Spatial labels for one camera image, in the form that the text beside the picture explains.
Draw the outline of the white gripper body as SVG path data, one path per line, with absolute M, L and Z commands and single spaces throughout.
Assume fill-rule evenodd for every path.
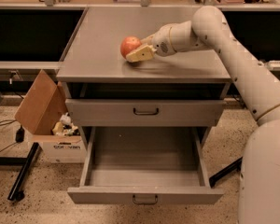
M 172 24 L 162 26 L 158 32 L 156 32 L 151 39 L 151 44 L 156 50 L 156 54 L 162 57 L 176 54 L 171 42 L 171 30 Z

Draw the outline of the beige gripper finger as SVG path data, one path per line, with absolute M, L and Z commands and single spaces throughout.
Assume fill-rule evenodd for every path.
M 129 63 L 137 63 L 142 61 L 151 60 L 157 50 L 152 45 L 144 44 L 139 48 L 134 49 L 126 55 L 126 60 Z
M 151 44 L 152 44 L 152 39 L 153 39 L 153 37 L 154 37 L 154 34 L 149 35 L 149 36 L 147 36 L 147 37 L 141 39 L 141 43 L 142 43 L 142 44 L 149 44 L 149 45 L 151 45 Z

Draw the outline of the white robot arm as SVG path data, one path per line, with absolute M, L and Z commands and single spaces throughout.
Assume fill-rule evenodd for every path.
M 237 224 L 280 224 L 280 80 L 234 37 L 223 13 L 200 7 L 190 21 L 162 26 L 124 58 L 135 63 L 197 49 L 216 52 L 258 124 L 242 159 Z

